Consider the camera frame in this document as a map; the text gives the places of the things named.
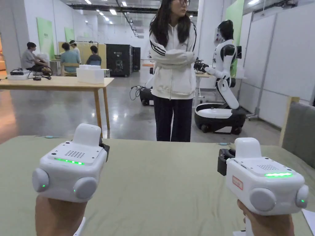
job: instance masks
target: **green led light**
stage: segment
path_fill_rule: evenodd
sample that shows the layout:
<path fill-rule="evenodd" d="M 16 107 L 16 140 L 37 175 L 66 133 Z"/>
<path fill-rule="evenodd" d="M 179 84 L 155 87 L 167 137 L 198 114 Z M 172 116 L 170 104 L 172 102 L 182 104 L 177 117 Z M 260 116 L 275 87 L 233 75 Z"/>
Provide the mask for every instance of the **green led light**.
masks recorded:
<path fill-rule="evenodd" d="M 68 163 L 72 163 L 72 164 L 77 164 L 77 165 L 84 165 L 84 163 L 82 162 L 78 162 L 78 161 L 71 161 L 71 160 L 66 160 L 66 159 L 60 159 L 60 158 L 54 158 L 55 160 L 59 160 L 59 161 L 64 161 L 64 162 L 68 162 Z"/>
<path fill-rule="evenodd" d="M 274 173 L 274 174 L 265 174 L 265 176 L 271 177 L 271 176 L 289 176 L 292 175 L 292 173 Z"/>

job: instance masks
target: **stool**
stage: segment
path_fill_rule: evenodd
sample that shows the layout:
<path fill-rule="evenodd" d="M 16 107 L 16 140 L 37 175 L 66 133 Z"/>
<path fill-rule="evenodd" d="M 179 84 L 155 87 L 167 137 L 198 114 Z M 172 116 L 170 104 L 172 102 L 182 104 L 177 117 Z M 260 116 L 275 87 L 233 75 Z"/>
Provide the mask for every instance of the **stool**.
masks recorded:
<path fill-rule="evenodd" d="M 110 78 L 111 74 L 110 74 L 109 69 L 102 69 L 102 70 L 104 71 L 105 78 Z"/>

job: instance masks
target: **black cabinet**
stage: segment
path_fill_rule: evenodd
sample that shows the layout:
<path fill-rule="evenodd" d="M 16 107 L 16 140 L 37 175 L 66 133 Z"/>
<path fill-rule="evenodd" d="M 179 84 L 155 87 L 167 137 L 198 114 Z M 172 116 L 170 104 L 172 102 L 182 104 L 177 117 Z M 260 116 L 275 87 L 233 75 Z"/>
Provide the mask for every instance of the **black cabinet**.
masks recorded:
<path fill-rule="evenodd" d="M 134 48 L 134 53 L 133 53 L 133 70 L 134 71 L 139 71 L 141 67 L 141 48 Z"/>
<path fill-rule="evenodd" d="M 132 73 L 133 47 L 123 44 L 106 44 L 107 69 L 111 76 L 128 77 Z"/>

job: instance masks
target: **white controller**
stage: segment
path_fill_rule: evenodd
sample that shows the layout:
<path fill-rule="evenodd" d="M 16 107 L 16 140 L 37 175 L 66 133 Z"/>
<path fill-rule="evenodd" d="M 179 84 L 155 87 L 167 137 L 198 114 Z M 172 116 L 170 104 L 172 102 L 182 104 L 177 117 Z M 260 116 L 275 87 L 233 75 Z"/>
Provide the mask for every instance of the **white controller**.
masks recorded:
<path fill-rule="evenodd" d="M 262 157 L 254 138 L 236 139 L 235 151 L 235 158 L 226 161 L 226 185 L 250 211 L 272 216 L 306 208 L 309 189 L 302 175 Z M 252 236 L 250 221 L 246 221 L 246 232 L 234 235 Z"/>
<path fill-rule="evenodd" d="M 108 158 L 109 146 L 100 144 L 100 134 L 100 127 L 80 124 L 72 141 L 44 155 L 32 175 L 35 191 L 52 199 L 89 201 Z"/>

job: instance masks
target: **glasses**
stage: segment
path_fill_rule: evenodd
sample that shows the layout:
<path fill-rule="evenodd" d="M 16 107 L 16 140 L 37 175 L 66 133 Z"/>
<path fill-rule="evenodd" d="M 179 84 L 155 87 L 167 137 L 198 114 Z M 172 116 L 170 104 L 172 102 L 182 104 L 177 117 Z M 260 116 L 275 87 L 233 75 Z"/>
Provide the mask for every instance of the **glasses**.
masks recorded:
<path fill-rule="evenodd" d="M 189 4 L 190 4 L 190 0 L 179 0 L 179 2 L 182 5 L 186 4 L 186 6 L 189 6 Z"/>

